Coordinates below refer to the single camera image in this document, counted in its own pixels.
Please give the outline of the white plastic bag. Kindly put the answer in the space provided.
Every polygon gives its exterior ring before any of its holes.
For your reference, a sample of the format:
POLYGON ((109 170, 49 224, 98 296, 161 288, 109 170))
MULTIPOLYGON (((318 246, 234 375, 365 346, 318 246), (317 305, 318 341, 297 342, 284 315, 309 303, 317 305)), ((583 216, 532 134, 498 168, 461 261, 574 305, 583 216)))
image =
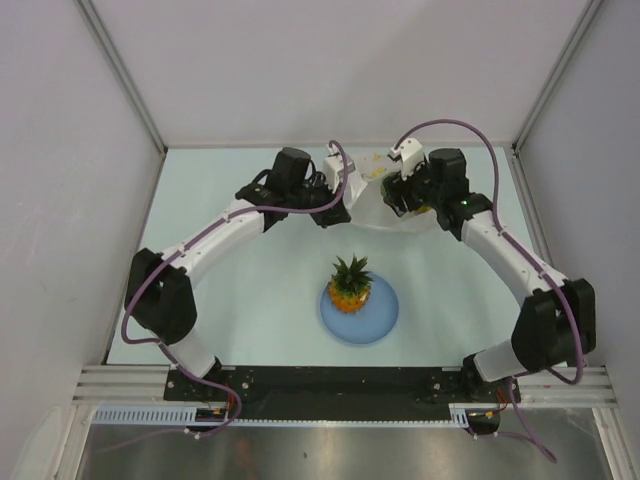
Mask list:
POLYGON ((433 210, 398 217, 384 203, 382 181, 387 176, 400 172, 399 162, 393 162, 386 155, 375 152, 354 153, 350 158, 366 183, 350 210, 353 225, 387 233, 422 233, 436 226, 436 214, 433 210))

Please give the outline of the orange fake pineapple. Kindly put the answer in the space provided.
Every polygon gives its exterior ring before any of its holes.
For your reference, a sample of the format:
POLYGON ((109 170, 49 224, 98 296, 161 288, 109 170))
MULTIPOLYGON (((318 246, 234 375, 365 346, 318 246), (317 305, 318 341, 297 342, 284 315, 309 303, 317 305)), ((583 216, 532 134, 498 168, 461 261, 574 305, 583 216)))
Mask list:
POLYGON ((341 313, 355 314, 369 301, 373 277, 366 269, 368 258, 353 255, 347 263, 341 257, 333 264, 335 272, 328 282, 331 304, 341 313))

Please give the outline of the blue plastic plate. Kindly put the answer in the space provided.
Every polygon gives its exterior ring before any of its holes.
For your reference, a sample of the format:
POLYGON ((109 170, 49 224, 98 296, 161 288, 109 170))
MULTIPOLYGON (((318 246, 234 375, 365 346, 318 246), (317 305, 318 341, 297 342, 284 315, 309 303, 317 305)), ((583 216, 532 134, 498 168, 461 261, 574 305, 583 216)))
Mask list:
POLYGON ((343 313, 331 302, 325 287, 318 301, 319 317, 326 329, 340 341, 369 345, 387 336, 399 317, 399 300, 393 287, 379 275, 372 275, 371 295, 355 313, 343 313))

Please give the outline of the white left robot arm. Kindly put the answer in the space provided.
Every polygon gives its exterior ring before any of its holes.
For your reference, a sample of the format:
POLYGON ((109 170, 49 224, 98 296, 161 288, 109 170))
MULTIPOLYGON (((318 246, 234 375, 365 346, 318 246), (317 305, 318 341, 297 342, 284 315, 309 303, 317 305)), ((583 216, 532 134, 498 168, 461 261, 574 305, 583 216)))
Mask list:
POLYGON ((284 147, 272 167, 240 188, 211 224, 161 252, 138 251, 124 300, 124 342, 156 345, 187 374, 185 385, 191 393, 202 400, 214 397, 221 387, 221 363, 198 332, 196 288, 235 248, 290 215, 309 215, 322 228, 350 222, 343 198, 353 171, 337 141, 330 142, 321 169, 307 152, 284 147), (130 337, 131 320, 150 337, 130 337))

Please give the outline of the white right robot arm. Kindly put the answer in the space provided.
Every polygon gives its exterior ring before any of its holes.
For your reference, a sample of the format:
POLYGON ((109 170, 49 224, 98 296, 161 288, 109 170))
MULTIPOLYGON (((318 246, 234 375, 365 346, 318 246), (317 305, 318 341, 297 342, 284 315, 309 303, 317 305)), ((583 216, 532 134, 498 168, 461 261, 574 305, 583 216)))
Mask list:
POLYGON ((541 371, 578 384, 584 357, 596 343, 593 286, 569 279, 519 243, 501 224, 496 203, 471 191, 461 150, 426 153, 411 140, 392 148, 389 157, 400 169, 382 182, 384 203, 398 217, 433 210, 440 228, 475 251, 520 307, 509 338, 464 359, 463 393, 484 401, 498 381, 541 371))

